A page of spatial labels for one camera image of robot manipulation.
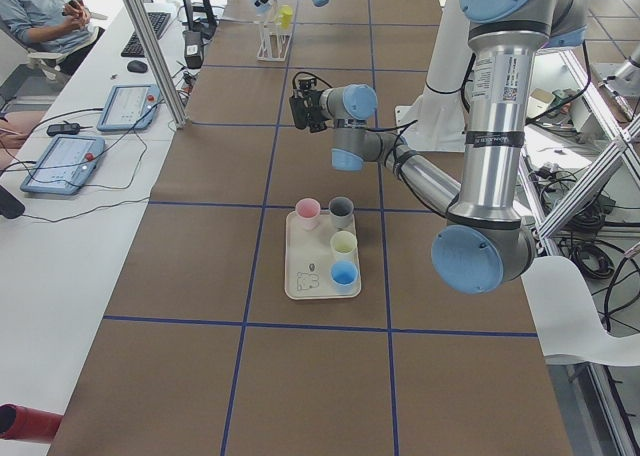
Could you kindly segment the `yellow plastic cup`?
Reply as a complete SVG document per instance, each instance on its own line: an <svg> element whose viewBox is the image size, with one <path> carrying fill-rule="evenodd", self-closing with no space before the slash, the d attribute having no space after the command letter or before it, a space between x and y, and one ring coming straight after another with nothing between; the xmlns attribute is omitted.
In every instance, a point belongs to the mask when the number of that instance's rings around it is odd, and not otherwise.
<svg viewBox="0 0 640 456"><path fill-rule="evenodd" d="M293 9L290 5L281 5L276 12L276 24L283 30L291 26L293 20Z"/></svg>

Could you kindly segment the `pink plastic cup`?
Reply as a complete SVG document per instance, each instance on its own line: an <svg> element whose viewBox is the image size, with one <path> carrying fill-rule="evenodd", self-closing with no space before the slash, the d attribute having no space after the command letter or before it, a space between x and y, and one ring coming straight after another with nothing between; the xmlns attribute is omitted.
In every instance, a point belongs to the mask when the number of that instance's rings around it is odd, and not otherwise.
<svg viewBox="0 0 640 456"><path fill-rule="evenodd" d="M321 205L314 198L303 198L296 203L295 213L300 226L311 231L319 224Z"/></svg>

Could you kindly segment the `pale cream plastic cup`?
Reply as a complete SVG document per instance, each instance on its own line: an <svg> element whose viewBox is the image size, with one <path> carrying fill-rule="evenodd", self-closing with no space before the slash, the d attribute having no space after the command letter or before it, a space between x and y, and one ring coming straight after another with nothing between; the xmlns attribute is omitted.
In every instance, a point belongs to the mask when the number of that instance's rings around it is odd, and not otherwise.
<svg viewBox="0 0 640 456"><path fill-rule="evenodd" d="M357 237L350 231L337 231L330 238L330 249L335 261L354 262L358 250Z"/></svg>

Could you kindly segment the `blue plastic cup rear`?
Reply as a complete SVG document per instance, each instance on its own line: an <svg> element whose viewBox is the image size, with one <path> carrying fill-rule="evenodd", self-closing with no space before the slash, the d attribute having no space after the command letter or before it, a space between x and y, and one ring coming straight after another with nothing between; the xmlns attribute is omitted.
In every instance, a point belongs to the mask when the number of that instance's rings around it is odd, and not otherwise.
<svg viewBox="0 0 640 456"><path fill-rule="evenodd" d="M356 286L358 276L358 268L351 261L336 261L330 269L331 282L338 294L351 294Z"/></svg>

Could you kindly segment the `black computer mouse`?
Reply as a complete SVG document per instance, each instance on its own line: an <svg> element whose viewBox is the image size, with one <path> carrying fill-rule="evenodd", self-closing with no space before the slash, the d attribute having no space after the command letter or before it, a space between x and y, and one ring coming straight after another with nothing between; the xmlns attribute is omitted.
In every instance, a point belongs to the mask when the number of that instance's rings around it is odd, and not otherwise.
<svg viewBox="0 0 640 456"><path fill-rule="evenodd" d="M141 60L131 60L127 63L126 69L135 74L144 74L148 71L148 65Z"/></svg>

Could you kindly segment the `cream plastic tray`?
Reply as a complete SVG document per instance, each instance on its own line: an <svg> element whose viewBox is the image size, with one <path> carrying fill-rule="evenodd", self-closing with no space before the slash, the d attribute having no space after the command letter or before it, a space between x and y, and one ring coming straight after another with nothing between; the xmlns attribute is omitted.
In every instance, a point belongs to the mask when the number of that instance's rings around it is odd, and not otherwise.
<svg viewBox="0 0 640 456"><path fill-rule="evenodd" d="M356 237L356 228L350 224L343 229ZM361 291L359 254L353 262L359 271L358 280L351 294L338 294L334 289L330 269L336 262L330 249L330 238L337 232L326 211L320 213L319 224L311 231L304 230L296 213L286 218L284 288L293 300L353 298Z"/></svg>

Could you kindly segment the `teach pendant tablet far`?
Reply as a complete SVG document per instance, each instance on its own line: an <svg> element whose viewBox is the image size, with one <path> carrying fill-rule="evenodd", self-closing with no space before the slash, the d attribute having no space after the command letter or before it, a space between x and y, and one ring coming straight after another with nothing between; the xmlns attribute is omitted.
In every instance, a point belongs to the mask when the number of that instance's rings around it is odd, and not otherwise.
<svg viewBox="0 0 640 456"><path fill-rule="evenodd" d="M151 85L113 86L96 128L100 132L142 130L154 119L160 101L160 89Z"/></svg>

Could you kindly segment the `teach pendant tablet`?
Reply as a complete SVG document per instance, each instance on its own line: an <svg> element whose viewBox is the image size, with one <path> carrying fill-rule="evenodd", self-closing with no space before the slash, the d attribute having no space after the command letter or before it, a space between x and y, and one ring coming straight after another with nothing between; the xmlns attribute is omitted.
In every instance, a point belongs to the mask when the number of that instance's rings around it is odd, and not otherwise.
<svg viewBox="0 0 640 456"><path fill-rule="evenodd" d="M100 132L142 130L154 119L160 101L160 89L151 85L113 86L96 128Z"/></svg>
<svg viewBox="0 0 640 456"><path fill-rule="evenodd" d="M76 194L97 168L106 148L100 136L55 136L35 166L27 170L20 189L25 193Z"/></svg>

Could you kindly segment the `person in blue shirt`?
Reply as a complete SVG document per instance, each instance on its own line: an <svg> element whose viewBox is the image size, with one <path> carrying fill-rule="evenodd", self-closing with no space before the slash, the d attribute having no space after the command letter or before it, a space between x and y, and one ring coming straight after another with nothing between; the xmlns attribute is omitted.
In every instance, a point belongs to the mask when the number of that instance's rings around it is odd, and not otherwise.
<svg viewBox="0 0 640 456"><path fill-rule="evenodd" d="M73 75L104 34L91 23L83 0L1 0L1 19L27 47L63 54L62 73Z"/></svg>

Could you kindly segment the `black power adapter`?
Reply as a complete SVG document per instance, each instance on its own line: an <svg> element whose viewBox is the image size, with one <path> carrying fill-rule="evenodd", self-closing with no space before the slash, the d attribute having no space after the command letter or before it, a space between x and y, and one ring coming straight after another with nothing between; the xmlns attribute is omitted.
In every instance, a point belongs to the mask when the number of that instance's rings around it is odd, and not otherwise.
<svg viewBox="0 0 640 456"><path fill-rule="evenodd" d="M57 135L77 135L82 127L78 123L58 123L47 127L46 133L50 137Z"/></svg>

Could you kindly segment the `teach pendant tablet near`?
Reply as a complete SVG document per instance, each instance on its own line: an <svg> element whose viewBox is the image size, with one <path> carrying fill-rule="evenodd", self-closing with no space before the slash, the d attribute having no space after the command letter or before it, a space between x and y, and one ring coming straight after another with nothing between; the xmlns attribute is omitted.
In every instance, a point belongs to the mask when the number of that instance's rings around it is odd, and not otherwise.
<svg viewBox="0 0 640 456"><path fill-rule="evenodd" d="M55 136L35 166L27 170L20 189L25 193L76 194L97 168L106 148L100 136Z"/></svg>

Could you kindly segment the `white chair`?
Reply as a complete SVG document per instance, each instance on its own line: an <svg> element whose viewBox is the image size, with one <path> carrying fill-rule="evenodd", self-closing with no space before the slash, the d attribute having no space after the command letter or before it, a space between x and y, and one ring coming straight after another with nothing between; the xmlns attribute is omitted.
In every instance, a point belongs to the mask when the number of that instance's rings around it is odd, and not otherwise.
<svg viewBox="0 0 640 456"><path fill-rule="evenodd" d="M547 364L639 365L639 336L615 337L604 329L589 288L569 259L538 257L521 280Z"/></svg>

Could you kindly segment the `red bottle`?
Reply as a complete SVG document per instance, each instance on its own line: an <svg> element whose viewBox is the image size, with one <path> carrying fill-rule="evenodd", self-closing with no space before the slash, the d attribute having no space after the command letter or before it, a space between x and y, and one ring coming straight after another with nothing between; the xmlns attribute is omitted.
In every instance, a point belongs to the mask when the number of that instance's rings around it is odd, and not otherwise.
<svg viewBox="0 0 640 456"><path fill-rule="evenodd" d="M1 406L1 438L33 443L53 442L63 416L15 404Z"/></svg>

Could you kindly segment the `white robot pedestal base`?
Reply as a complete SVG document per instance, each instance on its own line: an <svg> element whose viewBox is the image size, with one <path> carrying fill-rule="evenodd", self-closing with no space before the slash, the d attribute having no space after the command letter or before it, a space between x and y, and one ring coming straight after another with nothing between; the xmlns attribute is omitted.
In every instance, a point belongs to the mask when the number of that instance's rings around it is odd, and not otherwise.
<svg viewBox="0 0 640 456"><path fill-rule="evenodd" d="M404 133L418 151L460 152L464 149L465 116L460 97L472 52L469 20L459 0L446 0L437 31L424 90L410 106L402 106L400 124L414 124Z"/></svg>

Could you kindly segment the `aluminium frame post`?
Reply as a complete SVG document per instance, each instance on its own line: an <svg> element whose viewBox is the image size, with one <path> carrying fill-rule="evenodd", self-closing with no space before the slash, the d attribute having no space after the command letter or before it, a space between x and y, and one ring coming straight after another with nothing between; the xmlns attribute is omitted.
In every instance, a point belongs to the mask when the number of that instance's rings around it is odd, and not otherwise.
<svg viewBox="0 0 640 456"><path fill-rule="evenodd" d="M184 105L170 76L168 66L159 46L155 31L152 28L144 2L143 0L122 1L134 26L134 30L141 41L151 71L160 88L165 104L169 109L171 118L176 128L182 129L187 122Z"/></svg>

